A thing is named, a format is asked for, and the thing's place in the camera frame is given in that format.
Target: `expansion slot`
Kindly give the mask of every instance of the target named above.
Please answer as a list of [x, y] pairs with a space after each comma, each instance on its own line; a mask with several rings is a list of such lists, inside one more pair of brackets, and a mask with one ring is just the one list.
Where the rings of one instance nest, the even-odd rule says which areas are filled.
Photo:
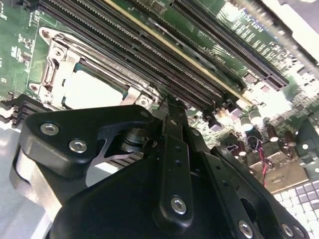
[[289, 83], [262, 56], [250, 50], [251, 46], [220, 24], [195, 1], [175, 0], [171, 6], [276, 91]]

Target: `black robotic arm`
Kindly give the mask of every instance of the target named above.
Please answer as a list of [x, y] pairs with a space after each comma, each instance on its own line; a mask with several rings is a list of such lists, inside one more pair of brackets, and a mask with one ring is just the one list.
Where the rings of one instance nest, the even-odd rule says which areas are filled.
[[[87, 188], [90, 166], [132, 152], [143, 158]], [[153, 116], [139, 106], [30, 116], [10, 178], [46, 209], [51, 239], [309, 238], [228, 150], [208, 149], [170, 97]]]

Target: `pcie slot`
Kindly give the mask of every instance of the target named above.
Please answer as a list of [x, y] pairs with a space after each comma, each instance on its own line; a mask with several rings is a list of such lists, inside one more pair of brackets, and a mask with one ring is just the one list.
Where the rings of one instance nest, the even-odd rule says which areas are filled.
[[289, 83], [275, 67], [250, 50], [251, 46], [206, 13], [195, 1], [175, 0], [171, 6], [276, 91]]
[[142, 72], [147, 80], [152, 81], [155, 84], [166, 86], [172, 92], [172, 94], [199, 109], [207, 108], [208, 104], [201, 98], [198, 98], [193, 93], [183, 94], [183, 91], [185, 90], [183, 86], [174, 82], [172, 83], [161, 73], [154, 71], [154, 69], [150, 67], [147, 67], [145, 62], [137, 59], [130, 52], [123, 52], [115, 43], [105, 38], [92, 37], [93, 34], [90, 34], [91, 29], [89, 27], [85, 27], [82, 22], [75, 22], [74, 18], [70, 17], [64, 10], [56, 10], [45, 2], [42, 2], [39, 9], [55, 17], [58, 21], [70, 27], [74, 31], [79, 32], [80, 36], [82, 36], [84, 40], [89, 40], [98, 50], [117, 62], [119, 65], [128, 67], [130, 70], [132, 70], [132, 72], [138, 75], [141, 75]]
[[112, 22], [114, 22], [117, 26], [121, 26], [121, 30], [125, 29], [125, 31], [131, 31], [130, 34], [135, 34], [136, 39], [138, 39], [141, 43], [149, 45], [153, 49], [160, 47], [161, 52], [158, 53], [159, 56], [166, 61], [168, 60], [170, 64], [179, 68], [182, 72], [186, 73], [189, 77], [197, 81], [197, 83], [200, 85], [206, 87], [211, 92], [216, 94], [217, 92], [215, 90], [212, 91], [212, 89], [216, 87], [222, 89], [219, 85], [214, 84], [207, 76], [201, 74], [198, 69], [196, 69], [193, 65], [190, 65], [181, 56], [176, 54], [174, 56], [169, 56], [166, 52], [171, 53], [171, 49], [163, 45], [153, 36], [149, 34], [141, 34], [141, 32], [144, 32], [142, 29], [140, 29], [138, 26], [132, 25], [127, 19], [124, 18], [123, 15], [107, 6], [104, 2], [100, 0], [79, 0], [78, 2], [86, 5], [106, 21], [109, 21], [110, 16], [112, 16]]

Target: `cable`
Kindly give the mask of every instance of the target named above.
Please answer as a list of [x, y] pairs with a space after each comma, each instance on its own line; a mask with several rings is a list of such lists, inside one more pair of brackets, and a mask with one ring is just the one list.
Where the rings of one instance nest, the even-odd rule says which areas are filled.
[[263, 174], [263, 178], [262, 178], [262, 184], [264, 185], [264, 187], [266, 186], [266, 174], [267, 174], [267, 166], [273, 168], [274, 164], [271, 160], [267, 159], [265, 157], [264, 154], [264, 149], [263, 149], [263, 145], [262, 145], [262, 141], [257, 138], [256, 136], [249, 136], [246, 139], [246, 143], [248, 144], [248, 146], [255, 152], [259, 152], [259, 158], [260, 161], [262, 162], [262, 174]]
[[262, 166], [263, 166], [263, 180], [262, 183], [264, 187], [266, 186], [265, 178], [266, 178], [266, 173], [267, 173], [267, 163], [265, 160], [265, 155], [264, 155], [264, 150], [262, 147], [259, 148], [259, 158], [262, 161]]

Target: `capacitor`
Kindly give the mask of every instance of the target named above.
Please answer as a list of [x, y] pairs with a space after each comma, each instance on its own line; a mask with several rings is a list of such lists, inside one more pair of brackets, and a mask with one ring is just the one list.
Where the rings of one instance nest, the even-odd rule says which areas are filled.
[[231, 151], [231, 154], [232, 154], [236, 159], [239, 158], [239, 152], [238, 152], [238, 149], [237, 149], [237, 148], [235, 148], [233, 151]]
[[263, 122], [263, 118], [258, 110], [252, 110], [249, 113], [249, 118], [252, 124], [261, 124]]
[[289, 147], [295, 147], [297, 143], [295, 142], [293, 133], [288, 130], [284, 132], [285, 142]]
[[253, 129], [253, 125], [248, 116], [244, 116], [240, 119], [241, 128], [243, 131], [251, 131]]
[[268, 134], [270, 142], [277, 142], [278, 141], [277, 132], [275, 130], [275, 127], [273, 127], [272, 125], [267, 127], [267, 134]]
[[238, 146], [238, 155], [239, 156], [246, 156], [246, 147], [245, 147], [245, 143], [243, 141], [238, 141], [237, 143]]

